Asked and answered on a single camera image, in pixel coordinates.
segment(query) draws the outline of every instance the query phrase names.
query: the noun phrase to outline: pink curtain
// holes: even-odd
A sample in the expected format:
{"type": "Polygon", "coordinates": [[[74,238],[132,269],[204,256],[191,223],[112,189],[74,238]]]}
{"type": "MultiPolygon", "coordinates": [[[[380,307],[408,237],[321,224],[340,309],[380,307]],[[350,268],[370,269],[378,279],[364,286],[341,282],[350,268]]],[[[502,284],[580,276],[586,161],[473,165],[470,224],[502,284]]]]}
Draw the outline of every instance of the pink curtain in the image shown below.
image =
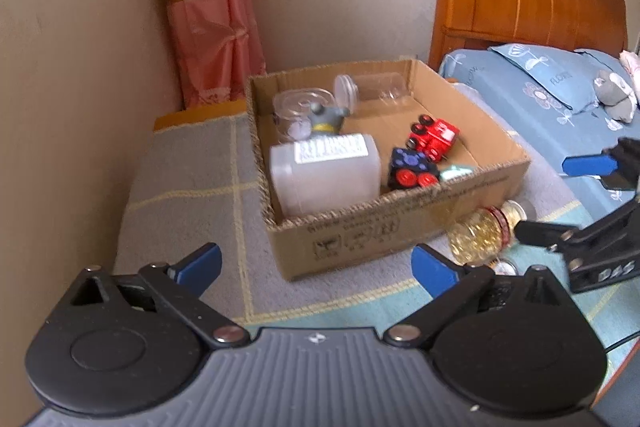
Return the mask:
{"type": "Polygon", "coordinates": [[[167,0],[186,107],[244,97],[264,73],[252,0],[167,0]]]}

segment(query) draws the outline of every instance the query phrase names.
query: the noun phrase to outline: gold liquid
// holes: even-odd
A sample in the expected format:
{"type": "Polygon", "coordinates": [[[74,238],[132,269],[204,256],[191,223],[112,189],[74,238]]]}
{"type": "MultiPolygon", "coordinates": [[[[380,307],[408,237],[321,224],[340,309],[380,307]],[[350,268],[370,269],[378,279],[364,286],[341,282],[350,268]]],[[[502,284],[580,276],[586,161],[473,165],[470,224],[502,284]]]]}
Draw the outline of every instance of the gold liquid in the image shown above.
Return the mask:
{"type": "MultiPolygon", "coordinates": [[[[507,201],[501,207],[507,218],[513,242],[513,229],[522,219],[514,204],[507,201]]],[[[460,264],[484,264],[502,249],[502,231],[498,220],[485,208],[456,223],[449,232],[449,246],[455,260],[460,264]]]]}

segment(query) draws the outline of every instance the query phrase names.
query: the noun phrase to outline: blanket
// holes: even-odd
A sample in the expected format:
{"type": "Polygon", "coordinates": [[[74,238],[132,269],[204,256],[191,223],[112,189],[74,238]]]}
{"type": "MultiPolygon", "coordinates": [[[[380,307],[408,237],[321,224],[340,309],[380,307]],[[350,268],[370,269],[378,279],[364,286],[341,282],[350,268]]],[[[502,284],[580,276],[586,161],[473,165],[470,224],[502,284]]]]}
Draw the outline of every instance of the blanket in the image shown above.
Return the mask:
{"type": "MultiPolygon", "coordinates": [[[[538,215],[548,221],[588,224],[588,213],[544,159],[474,99],[473,90],[465,94],[529,152],[533,161],[521,195],[534,204],[538,215]]],[[[130,192],[114,272],[135,273],[153,261],[175,263],[207,241],[220,245],[223,270],[202,300],[252,333],[263,326],[374,326],[382,333],[431,299],[412,277],[410,251],[284,281],[260,216],[245,114],[155,133],[130,192]]],[[[446,237],[437,237],[431,245],[450,255],[446,237]]],[[[517,246],[507,257],[521,271],[546,264],[566,283],[558,256],[517,246]]],[[[633,285],[623,283],[576,300],[605,344],[640,327],[640,311],[633,312],[640,308],[640,296],[633,285]]],[[[611,353],[609,375],[628,349],[611,353]]]]}

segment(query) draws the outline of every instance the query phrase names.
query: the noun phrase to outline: clear plastic jar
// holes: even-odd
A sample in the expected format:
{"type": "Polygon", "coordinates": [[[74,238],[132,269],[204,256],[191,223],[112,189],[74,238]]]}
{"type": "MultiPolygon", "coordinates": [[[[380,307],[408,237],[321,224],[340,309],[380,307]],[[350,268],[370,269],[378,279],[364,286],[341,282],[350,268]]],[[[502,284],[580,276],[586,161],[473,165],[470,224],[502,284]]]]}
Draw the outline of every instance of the clear plastic jar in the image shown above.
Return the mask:
{"type": "Polygon", "coordinates": [[[334,80],[334,96],[338,107],[357,115],[358,106],[382,100],[388,107],[404,105],[411,93],[400,73],[339,74],[334,80]]]}
{"type": "Polygon", "coordinates": [[[309,138],[311,123],[307,115],[312,102],[319,102],[324,107],[335,106],[334,96],[324,89],[289,89],[273,97],[273,120],[280,143],[309,138]]]}
{"type": "Polygon", "coordinates": [[[513,229],[524,219],[536,219],[527,200],[479,208],[447,232],[451,253],[460,264],[484,264],[514,243],[513,229]]]}

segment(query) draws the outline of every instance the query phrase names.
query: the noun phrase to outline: white plastic container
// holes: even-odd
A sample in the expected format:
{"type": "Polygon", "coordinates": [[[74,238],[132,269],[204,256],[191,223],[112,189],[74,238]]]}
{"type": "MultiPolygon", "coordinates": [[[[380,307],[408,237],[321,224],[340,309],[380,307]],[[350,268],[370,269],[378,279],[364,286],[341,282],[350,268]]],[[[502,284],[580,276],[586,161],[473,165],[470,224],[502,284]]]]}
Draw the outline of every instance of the white plastic container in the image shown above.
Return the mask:
{"type": "Polygon", "coordinates": [[[284,217],[338,210],[380,195],[380,156],[368,134],[271,147],[271,182],[284,217]]]}
{"type": "Polygon", "coordinates": [[[311,123],[306,115],[312,102],[319,102],[325,107],[335,106],[334,96],[318,88],[289,89],[273,97],[274,120],[280,143],[309,138],[311,123]]]}
{"type": "Polygon", "coordinates": [[[382,100],[388,108],[402,107],[410,95],[400,73],[339,74],[334,80],[335,102],[352,115],[361,104],[374,100],[382,100]]]}

